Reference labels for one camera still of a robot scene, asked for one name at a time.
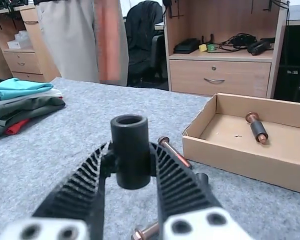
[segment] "wooden cabinet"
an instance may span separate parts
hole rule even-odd
[[[50,82],[60,73],[45,45],[40,30],[35,7],[22,6],[15,9],[20,20],[6,18],[5,10],[0,10],[0,47],[13,76],[22,80]],[[20,30],[27,30],[31,47],[9,49],[7,42],[15,39]]]
[[[169,89],[205,96],[220,92],[272,98],[287,10],[274,4],[271,11],[265,10],[268,6],[269,0],[172,1],[172,17],[167,13],[164,27]],[[174,53],[174,47],[185,39],[204,37],[206,42],[213,34],[218,46],[239,33],[257,40],[275,37],[275,43],[271,50],[257,56],[246,49]]]

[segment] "red cloth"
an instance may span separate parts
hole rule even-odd
[[[8,127],[6,130],[5,130],[5,134],[8,134],[8,135],[15,135],[17,134],[20,129],[25,125],[27,124],[27,122],[30,121],[30,118],[29,119],[25,119],[25,120],[22,120],[14,125],[12,125],[11,127]]]

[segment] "gray carpet surface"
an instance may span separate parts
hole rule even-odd
[[[29,217],[54,186],[102,143],[111,139],[110,120],[118,115],[148,117],[149,138],[170,137],[182,152],[182,131],[208,98],[76,82],[52,82],[66,107],[0,139],[0,232]],[[212,191],[232,217],[255,239],[300,240],[300,193],[194,163],[210,177]],[[157,220],[156,180],[140,190],[106,181],[105,240],[128,240],[136,225]]]

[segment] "copper bolt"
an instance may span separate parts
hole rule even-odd
[[[185,159],[184,156],[182,156],[171,144],[170,139],[167,136],[161,136],[158,138],[158,143],[162,147],[170,150],[171,153],[173,153],[187,168],[192,169],[193,166],[191,163]]]
[[[135,229],[135,233],[131,236],[131,240],[148,240],[155,234],[159,233],[159,223],[156,222],[144,230]]]
[[[255,121],[259,121],[259,115],[256,112],[249,112],[246,116],[245,116],[245,120],[252,124]],[[260,134],[258,136],[258,140],[260,143],[265,144],[267,141],[267,137],[264,134]]]
[[[256,112],[249,112],[246,116],[245,116],[245,120],[252,124],[254,121],[258,121],[259,120],[259,115]]]

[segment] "office chair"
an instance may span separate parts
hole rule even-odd
[[[154,83],[158,74],[163,82],[162,62],[166,58],[165,36],[155,30],[163,22],[162,7],[156,1],[146,0],[132,7],[125,21],[129,52],[128,87],[143,82]]]

